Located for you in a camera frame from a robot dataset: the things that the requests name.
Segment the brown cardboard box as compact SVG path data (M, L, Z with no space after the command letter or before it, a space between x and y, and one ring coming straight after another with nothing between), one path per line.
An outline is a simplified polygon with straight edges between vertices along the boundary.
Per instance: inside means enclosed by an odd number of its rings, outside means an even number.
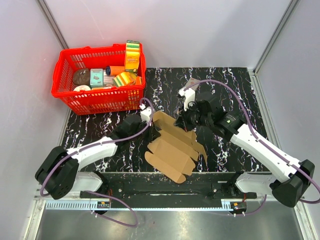
M196 141L194 130L174 126L175 119L162 111L153 115L154 126L159 128L160 136L147 145L145 160L177 184L186 181L196 167L199 155L208 162L206 150Z

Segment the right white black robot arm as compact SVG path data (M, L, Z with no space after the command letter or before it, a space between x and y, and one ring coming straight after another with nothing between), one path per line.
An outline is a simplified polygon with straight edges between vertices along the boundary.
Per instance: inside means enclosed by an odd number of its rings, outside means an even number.
M207 127L216 136L244 149L271 172L269 175L237 172L222 187L222 192L233 198L246 193L270 195L286 207L295 207L311 184L315 165L277 148L251 129L238 112L224 111L210 92L198 97L195 94L191 88L179 90L184 103L178 110L175 126L186 132L198 126Z

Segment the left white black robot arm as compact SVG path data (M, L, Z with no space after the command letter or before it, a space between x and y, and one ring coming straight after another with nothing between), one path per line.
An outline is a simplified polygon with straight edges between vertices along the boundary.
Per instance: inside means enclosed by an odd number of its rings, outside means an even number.
M93 195L103 198L109 192L109 181L97 171L81 170L123 152L135 140L152 142L159 136L151 119L143 120L137 114L130 114L109 135L95 142L80 148L53 148L35 173L35 179L41 185L40 196L59 200L79 192L82 198Z

